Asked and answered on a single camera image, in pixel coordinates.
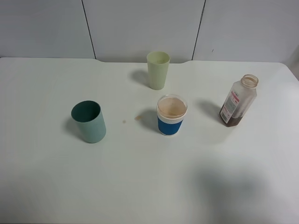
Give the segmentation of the clear plastic drink bottle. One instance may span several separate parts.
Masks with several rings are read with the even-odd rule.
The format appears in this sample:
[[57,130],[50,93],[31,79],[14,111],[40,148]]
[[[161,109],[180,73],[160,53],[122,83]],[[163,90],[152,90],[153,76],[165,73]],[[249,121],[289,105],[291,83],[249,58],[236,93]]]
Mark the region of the clear plastic drink bottle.
[[256,76],[246,74],[241,80],[233,83],[219,112],[225,126],[233,127],[239,124],[257,97],[258,82]]

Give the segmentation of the glass cup with blue sleeve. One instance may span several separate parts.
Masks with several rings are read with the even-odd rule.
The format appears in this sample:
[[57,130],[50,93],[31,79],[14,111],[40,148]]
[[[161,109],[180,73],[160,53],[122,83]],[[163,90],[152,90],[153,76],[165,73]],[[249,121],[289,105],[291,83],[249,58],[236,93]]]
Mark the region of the glass cup with blue sleeve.
[[184,120],[188,105],[179,95],[166,94],[157,102],[157,122],[159,131],[166,136],[175,135]]

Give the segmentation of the pale yellow-green plastic cup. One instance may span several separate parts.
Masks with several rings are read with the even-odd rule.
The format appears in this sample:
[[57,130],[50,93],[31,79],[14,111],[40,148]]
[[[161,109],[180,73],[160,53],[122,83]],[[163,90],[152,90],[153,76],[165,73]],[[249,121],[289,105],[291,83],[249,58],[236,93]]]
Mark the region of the pale yellow-green plastic cup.
[[147,55],[149,86],[154,90],[164,88],[170,56],[162,51],[150,52]]

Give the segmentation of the teal green plastic cup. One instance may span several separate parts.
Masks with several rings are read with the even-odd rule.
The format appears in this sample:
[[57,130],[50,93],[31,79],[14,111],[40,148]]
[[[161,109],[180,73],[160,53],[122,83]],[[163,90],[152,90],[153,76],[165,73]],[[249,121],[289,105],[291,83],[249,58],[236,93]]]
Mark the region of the teal green plastic cup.
[[86,100],[76,104],[71,117],[85,142],[97,143],[105,137],[106,125],[101,106],[97,102]]

